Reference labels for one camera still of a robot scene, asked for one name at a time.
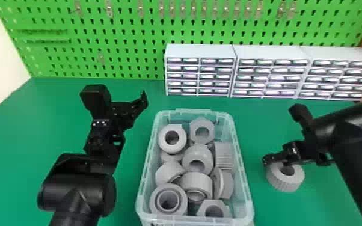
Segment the green tabletop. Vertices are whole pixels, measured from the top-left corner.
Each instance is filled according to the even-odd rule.
[[[165,96],[162,81],[116,79],[31,79],[0,104],[0,225],[47,225],[51,212],[36,205],[37,192],[57,157],[82,153],[91,116],[79,92],[87,84],[105,84],[113,101],[130,101],[145,90],[149,107],[126,131],[124,150],[114,174],[116,208],[99,226],[140,225],[135,199],[158,111],[200,108],[228,112],[234,118],[254,201],[257,226],[362,225],[362,217],[336,166],[306,165],[306,178],[294,193],[276,191],[266,180],[261,158],[280,151],[301,128],[287,109],[305,103],[314,116],[352,105],[350,102],[224,97]]]

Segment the clear plastic bin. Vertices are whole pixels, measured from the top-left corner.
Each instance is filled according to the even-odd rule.
[[[233,218],[213,218],[200,216],[178,216],[178,215],[158,215],[151,213],[149,208],[149,198],[156,188],[155,172],[160,166],[160,148],[157,142],[158,132],[167,124],[182,124],[189,134],[189,122],[205,117],[215,124],[215,140],[231,142],[235,152],[235,164],[233,168],[233,178],[235,190],[230,200],[225,201],[229,205]],[[250,189],[245,175],[243,159],[237,139],[235,123],[232,117],[225,112],[213,112],[206,109],[177,109],[175,111],[158,112],[153,124],[150,136],[149,147],[142,178],[140,180],[138,196],[135,204],[136,212],[139,215],[143,226],[152,225],[249,225],[254,226],[254,206],[251,199]]]

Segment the robotic arm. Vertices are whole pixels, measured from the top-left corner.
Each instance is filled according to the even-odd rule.
[[[86,154],[60,155],[38,193],[39,208],[54,211],[50,226],[95,226],[112,212],[116,199],[112,174],[125,144],[123,132],[147,107],[144,91],[133,102],[111,102],[106,86],[87,85],[80,96],[93,116]]]
[[[300,104],[289,112],[301,124],[304,140],[288,142],[283,151],[265,155],[264,166],[335,163],[362,214],[362,103],[319,118]]]

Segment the gray cylindrical spacer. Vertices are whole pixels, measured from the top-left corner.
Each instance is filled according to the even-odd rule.
[[[185,173],[185,169],[178,162],[167,162],[160,166],[155,174],[156,184],[171,183]]]
[[[283,166],[283,163],[273,163],[266,168],[266,178],[274,188],[283,192],[294,192],[305,177],[300,165]]]
[[[177,154],[168,154],[167,152],[161,150],[160,151],[160,161],[161,164],[165,164],[166,162],[180,162],[185,155],[185,151],[182,150]]]
[[[222,170],[233,171],[234,167],[234,152],[233,146],[229,142],[213,142],[215,167]]]
[[[197,211],[197,216],[231,218],[230,209],[221,200],[204,200]]]
[[[149,207],[152,213],[185,215],[188,209],[188,197],[180,186],[166,183],[152,192]]]
[[[232,174],[215,167],[210,177],[213,180],[213,198],[229,200],[235,187]]]
[[[204,117],[189,123],[189,137],[192,141],[207,144],[215,139],[215,125]]]
[[[168,154],[177,154],[186,144],[186,132],[181,124],[168,124],[158,134],[158,143],[161,150]]]
[[[210,174],[213,170],[213,155],[204,144],[195,144],[185,151],[182,166],[189,172]]]
[[[179,185],[186,191],[188,200],[191,202],[199,203],[204,199],[212,199],[213,197],[212,179],[206,174],[200,172],[186,173],[179,180]]]

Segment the green pegboard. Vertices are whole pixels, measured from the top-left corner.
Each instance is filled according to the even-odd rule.
[[[167,43],[357,46],[362,39],[362,0],[297,0],[293,19],[292,0],[279,19],[281,1],[263,0],[258,18],[259,2],[0,0],[0,18],[36,77],[162,80]]]

